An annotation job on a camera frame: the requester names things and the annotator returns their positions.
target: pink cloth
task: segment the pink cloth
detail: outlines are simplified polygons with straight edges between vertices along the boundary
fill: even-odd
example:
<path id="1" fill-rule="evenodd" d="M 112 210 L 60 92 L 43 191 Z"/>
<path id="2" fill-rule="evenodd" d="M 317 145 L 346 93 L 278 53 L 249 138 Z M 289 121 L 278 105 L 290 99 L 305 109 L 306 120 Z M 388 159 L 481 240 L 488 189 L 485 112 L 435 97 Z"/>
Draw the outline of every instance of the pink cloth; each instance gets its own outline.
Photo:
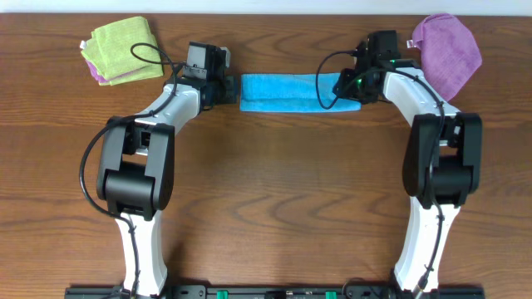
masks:
<path id="1" fill-rule="evenodd" d="M 427 17 L 412 33 L 421 50 L 426 80 L 449 101 L 482 65 L 473 34 L 455 16 L 438 13 Z"/>

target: wood grain surface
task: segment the wood grain surface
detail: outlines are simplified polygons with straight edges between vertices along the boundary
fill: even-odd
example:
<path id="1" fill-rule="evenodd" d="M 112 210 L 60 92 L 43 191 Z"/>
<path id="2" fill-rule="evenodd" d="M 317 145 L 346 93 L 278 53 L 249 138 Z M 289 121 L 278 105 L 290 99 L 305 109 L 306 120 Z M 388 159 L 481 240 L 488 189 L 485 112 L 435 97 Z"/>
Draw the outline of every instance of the wood grain surface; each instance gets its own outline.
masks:
<path id="1" fill-rule="evenodd" d="M 226 46 L 231 72 L 312 73 L 331 51 L 396 29 L 401 50 L 423 17 L 145 15 L 177 61 L 189 41 Z M 129 115 L 163 78 L 98 86 L 78 45 L 129 15 L 0 15 L 0 297 L 62 297 L 73 284 L 119 284 L 116 224 L 81 195 L 77 170 L 111 115 Z M 452 104 L 485 126 L 480 187 L 453 224 L 440 281 L 489 298 L 532 292 L 532 19 L 460 17 L 483 65 Z M 352 61 L 334 58 L 324 71 Z M 409 134 L 392 105 L 318 115 L 218 106 L 176 138 L 164 212 L 170 281 L 342 285 L 386 281 L 409 215 L 401 165 Z M 100 149 L 86 176 L 96 196 Z"/>

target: folded blue towel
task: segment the folded blue towel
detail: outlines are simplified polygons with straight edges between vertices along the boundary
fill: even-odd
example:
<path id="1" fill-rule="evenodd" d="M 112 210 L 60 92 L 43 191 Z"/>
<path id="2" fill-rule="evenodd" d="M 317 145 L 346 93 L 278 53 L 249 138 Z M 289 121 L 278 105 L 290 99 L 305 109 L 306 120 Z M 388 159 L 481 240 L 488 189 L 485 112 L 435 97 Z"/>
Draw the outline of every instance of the folded blue towel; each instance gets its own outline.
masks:
<path id="1" fill-rule="evenodd" d="M 324 105 L 334 100 L 333 87 L 339 73 L 319 76 L 319 95 Z M 360 110 L 360 103 L 339 99 L 330 109 L 318 103 L 316 75 L 246 74 L 242 75 L 240 110 L 247 112 L 344 112 Z"/>

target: yellow-green cloth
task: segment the yellow-green cloth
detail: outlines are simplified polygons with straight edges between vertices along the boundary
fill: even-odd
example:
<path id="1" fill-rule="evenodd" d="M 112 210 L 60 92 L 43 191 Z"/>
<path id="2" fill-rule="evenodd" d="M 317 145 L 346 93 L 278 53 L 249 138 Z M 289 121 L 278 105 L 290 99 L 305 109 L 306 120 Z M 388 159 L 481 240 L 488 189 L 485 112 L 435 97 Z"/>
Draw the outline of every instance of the yellow-green cloth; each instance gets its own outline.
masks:
<path id="1" fill-rule="evenodd" d="M 157 46 L 150 26 L 143 17 L 131 17 L 97 28 L 81 54 L 109 81 L 100 85 L 163 76 L 161 65 L 140 61 L 131 55 L 131 46 L 137 42 Z M 137 47 L 135 54 L 146 60 L 160 61 L 159 53 L 149 47 Z"/>

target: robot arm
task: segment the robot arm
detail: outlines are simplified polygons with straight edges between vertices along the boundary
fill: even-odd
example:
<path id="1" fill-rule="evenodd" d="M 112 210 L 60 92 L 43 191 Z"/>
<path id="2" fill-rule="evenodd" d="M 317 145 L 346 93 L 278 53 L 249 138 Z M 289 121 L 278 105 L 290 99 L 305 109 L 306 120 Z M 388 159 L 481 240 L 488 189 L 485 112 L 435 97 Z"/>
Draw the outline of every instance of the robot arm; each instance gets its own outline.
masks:
<path id="1" fill-rule="evenodd" d="M 477 114 L 460 113 L 446 103 L 428 84 L 414 61 L 400 59 L 394 31 L 371 34 L 368 43 L 361 43 L 353 55 L 357 64 L 354 69 L 342 71 L 334 88 L 337 96 L 342 91 L 342 97 L 366 104 L 383 95 L 411 126 L 402 171 L 403 184 L 411 196 L 411 213 L 405 245 L 392 280 L 398 292 L 410 292 L 418 297 L 438 288 L 437 272 L 447 234 L 466 196 L 478 187 L 482 123 Z M 363 76 L 367 71 L 371 75 L 349 87 L 353 77 Z M 435 99 L 412 78 L 425 83 L 442 103 L 445 118 L 441 131 L 441 113 Z M 433 150 L 435 137 L 440 147 L 455 148 L 456 154 L 440 156 L 439 149 Z M 432 197 L 440 205 L 444 219 L 437 248 L 439 212 Z M 434 250 L 431 274 L 426 285 L 419 286 Z"/>
<path id="2" fill-rule="evenodd" d="M 97 193 L 110 212 L 129 219 L 135 227 L 139 257 L 136 295 L 160 295 L 167 277 L 160 238 L 162 211 L 174 186 L 174 139 L 185 123 L 214 104 L 235 102 L 234 81 L 224 72 L 229 67 L 227 48 L 191 42 L 183 76 L 170 103 L 159 113 L 138 118 L 109 130 L 104 139 L 98 171 Z M 162 94 L 139 114 L 156 110 L 173 90 L 165 84 Z M 123 154 L 147 156 L 146 164 L 122 159 Z M 133 289 L 135 254 L 129 227 L 118 221 L 126 258 L 123 292 Z"/>

